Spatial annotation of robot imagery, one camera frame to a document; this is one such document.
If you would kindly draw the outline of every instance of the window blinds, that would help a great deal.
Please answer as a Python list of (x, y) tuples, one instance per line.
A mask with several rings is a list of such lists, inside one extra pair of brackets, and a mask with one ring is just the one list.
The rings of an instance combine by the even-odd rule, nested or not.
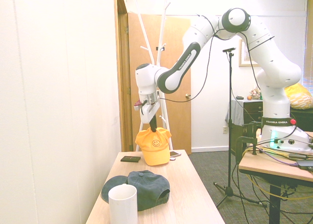
[(313, 95), (313, 0), (308, 0), (302, 85)]

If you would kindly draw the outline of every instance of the yellow baseball cap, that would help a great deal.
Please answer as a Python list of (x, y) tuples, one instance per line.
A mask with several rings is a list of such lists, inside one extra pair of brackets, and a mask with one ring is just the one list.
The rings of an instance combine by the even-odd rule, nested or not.
[(142, 130), (137, 134), (135, 143), (142, 150), (143, 157), (148, 165), (166, 164), (170, 161), (169, 138), (171, 133), (164, 128)]

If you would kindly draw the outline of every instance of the white paper cup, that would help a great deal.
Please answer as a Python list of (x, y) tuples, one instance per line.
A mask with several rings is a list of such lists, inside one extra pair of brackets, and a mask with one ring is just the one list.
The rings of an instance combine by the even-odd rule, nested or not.
[(137, 189), (128, 184), (109, 191), (111, 224), (137, 224)]

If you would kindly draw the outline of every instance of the light wood tabletop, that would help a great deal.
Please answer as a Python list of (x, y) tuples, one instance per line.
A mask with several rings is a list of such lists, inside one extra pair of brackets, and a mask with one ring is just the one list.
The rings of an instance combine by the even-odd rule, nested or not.
[[(177, 150), (181, 156), (168, 164), (149, 166), (142, 152), (120, 152), (107, 177), (128, 176), (131, 171), (149, 170), (160, 174), (170, 183), (167, 203), (138, 212), (139, 224), (224, 224), (220, 213), (209, 196), (187, 153)], [(121, 162), (123, 156), (140, 156), (139, 163)], [(99, 195), (86, 224), (109, 224), (110, 209)]]
[[(283, 157), (276, 158), (286, 163), (294, 163), (294, 161)], [(313, 173), (310, 171), (282, 164), (266, 154), (258, 152), (257, 155), (252, 155), (251, 152), (247, 152), (239, 163), (239, 170), (247, 170), (313, 182)]]

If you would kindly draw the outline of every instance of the wall outlet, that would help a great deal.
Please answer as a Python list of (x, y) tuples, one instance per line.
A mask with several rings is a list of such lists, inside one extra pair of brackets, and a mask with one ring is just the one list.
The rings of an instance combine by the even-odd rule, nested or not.
[(223, 134), (228, 133), (228, 127), (227, 126), (223, 126)]

